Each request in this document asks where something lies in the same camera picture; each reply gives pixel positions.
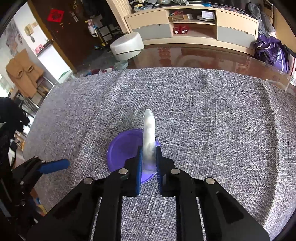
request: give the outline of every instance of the purple plastic bowl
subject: purple plastic bowl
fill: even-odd
[[[138,146],[143,145],[143,130],[133,129],[121,132],[110,143],[107,151],[107,165],[110,172],[123,168],[126,159],[137,155]],[[155,173],[142,172],[141,183],[149,181]]]

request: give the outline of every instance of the gray textured rug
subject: gray textured rug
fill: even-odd
[[[106,177],[120,132],[152,109],[165,157],[192,177],[214,177],[273,239],[296,208],[296,99],[260,79],[226,71],[155,68],[93,75],[56,86],[38,111],[24,157],[67,158],[69,169],[36,185],[49,210],[83,178]],[[154,177],[125,198],[122,240],[175,240],[173,198]]]

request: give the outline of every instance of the metal screw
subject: metal screw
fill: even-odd
[[[209,177],[209,178],[207,178],[207,179],[205,180],[205,182],[206,182],[207,184],[212,185],[212,184],[215,183],[215,180]]]
[[[87,177],[83,180],[84,184],[88,185],[88,184],[91,184],[93,182],[92,178],[91,177]]]
[[[118,171],[121,175],[124,175],[124,174],[127,174],[128,173],[128,170],[126,168],[121,168],[119,171]]]
[[[174,174],[174,175],[179,175],[179,174],[180,174],[180,170],[177,169],[177,168],[172,169],[170,172],[171,172],[172,174]]]

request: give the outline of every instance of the white box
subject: white box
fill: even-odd
[[[202,18],[215,19],[215,13],[214,12],[202,11]]]

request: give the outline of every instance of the red bottle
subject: red bottle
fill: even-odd
[[[180,29],[181,29],[181,26],[175,26],[175,27],[173,28],[173,33],[174,33],[174,34],[179,34],[179,33],[181,33]]]
[[[180,32],[181,34],[187,34],[188,33],[188,26],[184,25],[181,29],[180,29]]]

